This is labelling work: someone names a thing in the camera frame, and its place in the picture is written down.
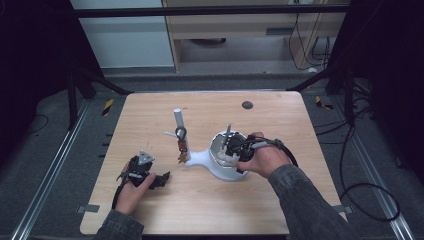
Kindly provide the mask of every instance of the wall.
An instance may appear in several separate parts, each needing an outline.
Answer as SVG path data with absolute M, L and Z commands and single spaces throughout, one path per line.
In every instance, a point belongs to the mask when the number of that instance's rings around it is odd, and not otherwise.
M 71 0 L 75 9 L 162 7 L 160 0 Z M 103 69 L 174 67 L 164 17 L 80 19 Z

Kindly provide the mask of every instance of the aluminum rail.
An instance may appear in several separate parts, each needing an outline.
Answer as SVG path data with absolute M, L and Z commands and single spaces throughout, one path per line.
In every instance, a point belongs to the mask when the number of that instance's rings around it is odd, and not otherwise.
M 75 9 L 54 11 L 47 14 L 60 17 L 104 18 L 104 17 L 152 17 L 185 15 L 230 15 L 230 14 L 277 14 L 277 13 L 339 13 L 369 10 L 372 5 L 349 4 L 305 4 L 305 5 L 250 5 L 250 6 L 206 6 L 120 9 Z
M 37 190 L 34 198 L 32 199 L 29 207 L 27 208 L 25 215 L 22 217 L 18 226 L 15 228 L 12 233 L 12 240 L 24 240 L 27 239 L 29 233 L 34 226 L 35 221 L 37 220 L 38 215 L 41 212 L 41 209 L 44 206 L 44 203 L 49 196 L 50 190 L 53 187 L 53 184 L 59 175 L 60 169 L 62 168 L 63 163 L 72 147 L 72 144 L 75 141 L 76 136 L 82 126 L 82 123 L 85 120 L 87 115 L 88 108 L 90 106 L 90 102 L 86 102 L 83 104 L 79 114 L 79 120 L 77 121 L 75 127 L 68 131 L 66 134 L 59 150 L 54 157 L 50 168 L 48 169 L 40 187 Z
M 342 120 L 345 120 L 345 116 L 343 114 L 343 103 L 337 97 L 331 97 L 333 103 L 335 103 L 335 108 L 337 109 Z M 379 185 L 385 189 L 388 189 L 385 181 L 378 173 L 377 168 L 375 167 L 373 160 L 368 155 L 365 146 L 362 143 L 361 138 L 354 133 L 352 137 L 353 147 L 358 154 L 358 160 L 362 165 L 362 169 L 364 170 L 368 180 L 370 183 Z M 383 209 L 386 217 L 390 218 L 396 213 L 396 204 L 395 202 L 384 192 L 374 189 L 374 193 L 380 203 L 381 208 Z M 402 213 L 395 220 L 390 222 L 392 230 L 399 240 L 413 240 L 415 239 L 411 229 L 409 228 L 408 223 L 403 217 Z

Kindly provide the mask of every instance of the hand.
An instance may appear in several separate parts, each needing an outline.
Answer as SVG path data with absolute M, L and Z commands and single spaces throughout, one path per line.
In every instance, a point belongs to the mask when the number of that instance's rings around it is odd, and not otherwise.
M 255 137 L 263 138 L 262 132 L 250 134 Z M 248 162 L 237 162 L 236 167 L 242 171 L 256 172 L 264 178 L 268 178 L 277 168 L 291 164 L 289 157 L 274 145 L 266 145 L 257 148 L 252 160 Z
M 122 172 L 126 172 L 127 169 L 128 163 L 125 165 L 124 169 L 122 169 Z M 143 183 L 138 187 L 135 187 L 131 181 L 127 182 L 119 194 L 115 210 L 125 215 L 131 215 L 137 208 L 138 203 L 143 198 L 146 191 L 149 189 L 149 186 L 155 180 L 155 177 L 155 173 L 150 173 L 150 175 L 147 176 Z

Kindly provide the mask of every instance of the left hand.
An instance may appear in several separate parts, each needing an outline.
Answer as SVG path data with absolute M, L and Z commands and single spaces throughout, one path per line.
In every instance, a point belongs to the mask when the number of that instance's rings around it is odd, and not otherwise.
M 127 169 L 128 163 L 125 165 L 124 169 L 122 169 L 122 172 L 126 172 Z M 150 173 L 138 187 L 134 186 L 131 181 L 127 182 L 119 194 L 115 210 L 125 215 L 131 215 L 137 209 L 138 203 L 143 198 L 144 194 L 146 194 L 146 191 L 155 180 L 155 177 L 156 173 Z

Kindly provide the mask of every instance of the cable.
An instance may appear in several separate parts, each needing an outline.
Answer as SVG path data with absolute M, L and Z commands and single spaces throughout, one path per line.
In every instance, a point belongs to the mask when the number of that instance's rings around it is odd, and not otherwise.
M 340 194 L 339 199 L 342 200 L 342 198 L 344 196 L 347 196 L 350 201 L 352 202 L 353 205 L 355 205 L 361 212 L 363 212 L 365 215 L 367 215 L 368 217 L 380 221 L 380 222 L 390 222 L 395 220 L 397 217 L 399 217 L 400 215 L 400 204 L 399 202 L 396 200 L 396 198 L 393 196 L 393 194 L 391 194 L 388 190 L 386 190 L 385 188 L 372 184 L 372 183 L 356 183 L 351 185 L 350 187 L 346 188 L 345 182 L 344 182 L 344 178 L 343 178 L 343 159 L 344 159 L 344 153 L 346 151 L 346 145 L 347 142 L 349 140 L 349 135 L 351 134 L 351 131 L 355 129 L 355 126 L 351 126 L 348 130 L 348 134 L 346 135 L 346 139 L 345 142 L 343 143 L 343 147 L 342 147 L 342 153 L 340 156 L 340 162 L 339 162 L 339 174 L 340 174 L 340 182 L 343 188 L 343 192 L 342 194 Z M 377 189 L 382 190 L 383 192 L 385 192 L 388 196 L 390 196 L 390 198 L 392 198 L 392 200 L 395 202 L 396 204 L 396 213 L 394 214 L 394 216 L 390 217 L 390 218 L 381 218 L 381 217 L 377 217 L 375 215 L 372 215 L 371 213 L 369 213 L 368 211 L 366 211 L 364 208 L 362 208 L 355 200 L 352 199 L 352 197 L 348 194 L 348 192 L 354 188 L 357 187 L 362 187 L 362 186 L 367 186 L 367 187 L 375 187 Z
M 302 38 L 300 37 L 300 31 L 299 31 L 298 21 L 299 21 L 299 13 L 296 13 L 296 21 L 294 22 L 293 31 L 292 31 L 292 33 L 291 33 L 291 35 L 289 37 L 289 52 L 290 52 L 290 55 L 292 56 L 292 59 L 293 59 L 293 62 L 294 62 L 294 66 L 297 68 L 297 70 L 307 70 L 310 67 L 316 67 L 316 66 L 319 66 L 320 64 L 315 64 L 315 63 L 309 62 L 308 57 L 306 56 L 305 47 L 303 46 Z M 291 38 L 293 36 L 293 33 L 295 32 L 295 29 L 297 30 L 297 35 L 299 37 L 300 46 L 302 47 L 303 57 L 305 58 L 306 62 L 310 64 L 310 66 L 308 68 L 300 68 L 300 67 L 298 67 L 296 65 L 296 61 L 294 61 L 294 55 L 293 55 L 293 52 L 291 51 Z
M 370 107 L 365 107 L 365 108 L 363 108 L 362 110 L 360 110 L 359 112 L 355 113 L 355 114 L 353 115 L 353 117 L 354 117 L 354 118 L 356 118 L 356 117 L 358 117 L 359 115 L 361 115 L 362 113 L 364 113 L 364 112 L 368 111 L 369 109 L 371 109 L 371 108 L 370 108 Z M 339 128 L 341 128 L 341 127 L 343 127 L 344 125 L 346 125 L 346 124 L 348 124 L 348 123 L 349 123 L 349 121 L 347 121 L 347 120 L 339 121 L 339 122 L 342 122 L 342 124 L 340 124 L 340 125 L 338 125 L 338 126 L 336 126 L 336 127 L 332 128 L 332 129 L 330 129 L 330 130 L 327 130 L 327 131 L 324 131 L 324 132 L 321 132 L 321 133 L 317 133 L 316 135 L 317 135 L 317 136 L 319 136 L 319 135 L 324 135 L 324 134 L 327 134 L 327 133 L 334 132 L 334 131 L 336 131 L 337 129 L 339 129 Z
M 340 121 L 336 121 L 336 122 L 332 122 L 332 123 L 326 123 L 326 124 L 323 124 L 323 125 L 318 125 L 318 126 L 313 126 L 314 128 L 319 128 L 319 127 L 326 127 L 326 126 L 330 126 L 330 125 L 333 125 L 333 124 L 336 124 L 336 123 L 341 123 L 341 122 L 346 122 L 345 120 L 340 120 Z
M 365 101 L 369 102 L 370 99 L 368 97 L 359 97 L 359 98 L 357 98 L 353 101 L 353 104 L 355 104 L 356 102 L 358 102 L 360 100 L 365 100 Z
M 357 93 L 359 93 L 359 94 L 361 94 L 365 97 L 371 97 L 371 91 L 368 88 L 357 83 L 355 80 L 353 80 L 353 84 L 354 84 L 354 87 L 357 89 L 356 90 Z
M 325 44 L 324 53 L 320 53 L 320 54 L 315 53 L 315 48 L 317 46 L 318 40 L 319 40 L 319 37 L 316 37 L 315 42 L 312 45 L 311 56 L 312 56 L 313 59 L 315 59 L 317 61 L 321 61 L 320 65 L 321 65 L 321 68 L 324 70 L 324 69 L 327 68 L 329 57 L 331 55 L 330 54 L 330 37 L 326 37 L 326 44 Z
M 344 142 L 318 142 L 319 144 L 327 144 L 327 145 L 338 145 L 338 144 L 343 144 Z
M 238 147 L 246 146 L 246 145 L 249 145 L 247 148 L 250 148 L 251 147 L 250 144 L 261 143 L 261 142 L 266 142 L 266 144 L 273 145 L 273 146 L 277 147 L 278 149 L 280 149 L 281 151 L 283 151 L 287 155 L 287 157 L 291 160 L 293 165 L 295 165 L 296 167 L 299 167 L 297 160 L 294 157 L 293 153 L 279 139 L 270 140 L 270 139 L 267 139 L 267 138 L 264 138 L 264 137 L 257 137 L 257 136 L 255 136 L 254 139 L 249 139 L 249 137 L 248 137 L 248 139 L 244 140 L 243 142 L 231 146 L 230 149 L 234 151 Z
M 33 133 L 36 133 L 36 132 L 39 132 L 41 129 L 43 129 L 43 128 L 45 128 L 46 126 L 47 126 L 47 124 L 49 123 L 49 118 L 46 116 L 46 115 L 43 115 L 43 114 L 37 114 L 37 115 L 35 115 L 36 117 L 44 117 L 45 119 L 46 119 L 46 122 L 43 124 L 43 126 L 41 126 L 40 128 L 38 128 L 38 129 L 36 129 L 36 130 L 33 130 L 33 131 L 31 131 L 31 132 L 26 132 L 25 134 L 33 134 Z

